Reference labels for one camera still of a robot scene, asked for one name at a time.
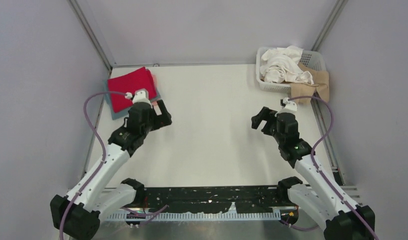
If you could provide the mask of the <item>red t shirt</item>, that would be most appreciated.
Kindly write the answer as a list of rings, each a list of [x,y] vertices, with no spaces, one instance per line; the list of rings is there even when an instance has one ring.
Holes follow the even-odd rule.
[[[132,94],[138,90],[145,89],[151,100],[158,96],[151,71],[145,67],[141,67],[123,76],[108,79],[107,88],[113,92],[130,92]],[[115,113],[119,113],[132,106],[131,101],[118,94],[111,94],[110,100]]]

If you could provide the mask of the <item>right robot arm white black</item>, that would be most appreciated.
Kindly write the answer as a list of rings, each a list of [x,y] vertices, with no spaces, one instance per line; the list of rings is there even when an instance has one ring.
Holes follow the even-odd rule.
[[[326,240],[375,240],[375,213],[325,173],[313,148],[300,138],[295,115],[263,107],[251,118],[251,127],[257,129],[261,122],[262,133],[276,140],[281,157],[310,185],[289,177],[278,183],[279,195],[308,214]]]

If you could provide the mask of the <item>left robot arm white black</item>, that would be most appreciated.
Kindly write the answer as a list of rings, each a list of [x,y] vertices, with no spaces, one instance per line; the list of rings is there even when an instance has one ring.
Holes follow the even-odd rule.
[[[126,205],[144,203],[145,186],[132,178],[124,179],[110,193],[101,193],[151,131],[171,125],[171,114],[164,101],[160,99],[156,105],[160,114],[153,104],[134,103],[90,171],[65,196],[53,197],[50,202],[52,222],[61,237],[67,234],[76,240],[92,239],[108,216]]]

